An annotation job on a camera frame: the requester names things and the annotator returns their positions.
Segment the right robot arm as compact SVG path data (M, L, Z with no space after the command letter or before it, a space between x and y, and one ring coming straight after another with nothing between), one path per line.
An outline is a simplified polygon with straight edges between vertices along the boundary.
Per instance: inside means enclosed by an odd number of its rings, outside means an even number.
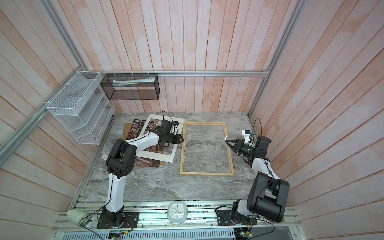
M252 146L246 140L225 140L229 148L238 156L245 158L256 173L256 178L246 200L236 200L231 209L231 220L239 224L250 224L260 216L279 223L283 220L290 184L279 178L267 158L267 149L271 140L258 136Z

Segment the white photo mat board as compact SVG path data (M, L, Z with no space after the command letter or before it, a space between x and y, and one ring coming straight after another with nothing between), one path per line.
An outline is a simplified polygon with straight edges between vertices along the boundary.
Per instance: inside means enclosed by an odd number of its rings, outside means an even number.
M149 116L145 122L145 125L143 126L142 130L140 131L139 137L141 137L145 134L146 128L147 128L147 126L151 120L161 121L162 119L163 119L162 115L149 114ZM185 119L175 118L175 117L172 117L172 119L174 121L177 121L180 123L178 126L178 134L182 134L183 124L184 124ZM141 152L137 153L136 156L140 157L140 158L146 158L146 159L152 159L152 160L158 160L158 161L162 161L162 162L172 163L174 158L175 158L175 154L176 154L178 146L179 145L170 144L170 149L165 150L164 154L142 150Z

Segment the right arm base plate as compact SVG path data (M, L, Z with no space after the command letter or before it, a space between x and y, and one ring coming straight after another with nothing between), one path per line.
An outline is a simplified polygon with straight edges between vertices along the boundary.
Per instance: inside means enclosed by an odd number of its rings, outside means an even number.
M217 222L219 226L234 226L234 225L251 225L251 219L246 216L233 213L229 209L215 210L217 215Z

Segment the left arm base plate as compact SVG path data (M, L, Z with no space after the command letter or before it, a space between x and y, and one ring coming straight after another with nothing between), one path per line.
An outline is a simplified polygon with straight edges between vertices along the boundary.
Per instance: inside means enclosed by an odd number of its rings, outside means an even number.
M108 212L102 213L97 223L97 229L134 229L138 225L139 215L138 212L124 212L116 215Z

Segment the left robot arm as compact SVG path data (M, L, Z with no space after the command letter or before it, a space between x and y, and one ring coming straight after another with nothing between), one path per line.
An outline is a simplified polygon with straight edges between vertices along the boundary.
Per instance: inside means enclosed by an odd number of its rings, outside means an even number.
M115 141L106 160L109 173L109 199L102 207L101 214L102 219L113 228L124 224L124 189L127 176L135 166L137 153L159 143L181 144L184 138L178 133L179 125L178 121L162 120L159 126L141 137Z

